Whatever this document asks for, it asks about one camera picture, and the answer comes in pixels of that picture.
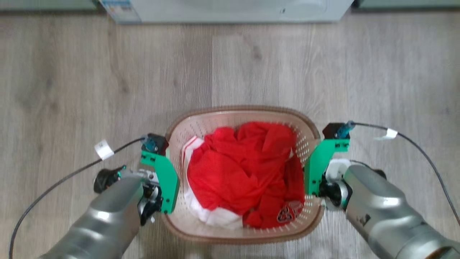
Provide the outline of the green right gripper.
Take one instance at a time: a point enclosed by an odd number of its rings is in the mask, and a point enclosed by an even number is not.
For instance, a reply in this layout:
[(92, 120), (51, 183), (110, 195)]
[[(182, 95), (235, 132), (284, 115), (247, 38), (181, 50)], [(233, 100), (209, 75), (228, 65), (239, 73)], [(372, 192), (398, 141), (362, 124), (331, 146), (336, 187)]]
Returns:
[(336, 153), (347, 152), (350, 139), (324, 139), (315, 147), (304, 164), (306, 195), (322, 198), (332, 210), (346, 210), (352, 191), (344, 177), (351, 166), (348, 159), (334, 159)]

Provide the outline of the beige plastic laundry basket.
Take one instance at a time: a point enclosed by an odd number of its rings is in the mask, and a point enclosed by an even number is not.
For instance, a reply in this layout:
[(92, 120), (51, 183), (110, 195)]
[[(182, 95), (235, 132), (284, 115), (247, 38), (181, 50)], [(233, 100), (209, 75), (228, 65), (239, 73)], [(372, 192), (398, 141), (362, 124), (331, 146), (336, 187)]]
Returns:
[(284, 124), (292, 128), (297, 137), (295, 152), (301, 162), (307, 160), (321, 137), (315, 123), (303, 113), (269, 105), (221, 106), (195, 110), (179, 117), (166, 132), (169, 143), (166, 153), (180, 180), (174, 212), (162, 215), (171, 233), (190, 242), (253, 245), (301, 239), (319, 225), (325, 206), (320, 198), (309, 195), (305, 197), (300, 215), (293, 222), (276, 228), (240, 228), (231, 231), (206, 225), (192, 216), (184, 199), (188, 184), (185, 183), (186, 170), (182, 165), (182, 146), (193, 136), (203, 137), (220, 127), (238, 128), (251, 121)]

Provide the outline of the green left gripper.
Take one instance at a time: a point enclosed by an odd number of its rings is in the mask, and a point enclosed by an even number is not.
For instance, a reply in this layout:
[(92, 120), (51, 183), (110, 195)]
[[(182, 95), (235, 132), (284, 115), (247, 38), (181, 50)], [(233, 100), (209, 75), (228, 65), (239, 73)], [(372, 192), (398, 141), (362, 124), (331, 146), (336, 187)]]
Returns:
[(171, 214), (175, 210), (180, 180), (171, 161), (163, 155), (143, 150), (140, 164), (151, 167), (141, 177), (143, 196), (138, 209), (144, 226), (154, 213)]

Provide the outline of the white washing machine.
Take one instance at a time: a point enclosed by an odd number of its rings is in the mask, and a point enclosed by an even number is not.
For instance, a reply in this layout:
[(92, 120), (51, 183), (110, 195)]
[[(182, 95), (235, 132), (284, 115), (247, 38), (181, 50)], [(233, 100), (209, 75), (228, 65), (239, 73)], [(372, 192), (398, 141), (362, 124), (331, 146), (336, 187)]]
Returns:
[(310, 23), (340, 20), (354, 0), (130, 0), (140, 24)]

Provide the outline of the red and white garment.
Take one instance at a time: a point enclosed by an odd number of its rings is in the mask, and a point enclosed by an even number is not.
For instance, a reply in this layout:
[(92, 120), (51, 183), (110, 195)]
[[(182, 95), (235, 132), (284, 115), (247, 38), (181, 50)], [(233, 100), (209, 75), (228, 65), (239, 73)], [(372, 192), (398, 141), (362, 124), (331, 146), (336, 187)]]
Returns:
[(230, 230), (291, 223), (305, 203), (295, 146), (289, 126), (266, 122), (192, 137), (181, 150), (187, 207), (206, 225)]

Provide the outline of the blue white appliance sticker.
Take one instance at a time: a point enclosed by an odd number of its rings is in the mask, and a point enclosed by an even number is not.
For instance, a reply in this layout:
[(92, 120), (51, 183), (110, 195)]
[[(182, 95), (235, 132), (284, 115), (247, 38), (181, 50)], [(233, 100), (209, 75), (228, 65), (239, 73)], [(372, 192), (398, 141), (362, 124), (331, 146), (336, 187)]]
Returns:
[(130, 0), (99, 0), (99, 2), (118, 24), (139, 24), (142, 22)]

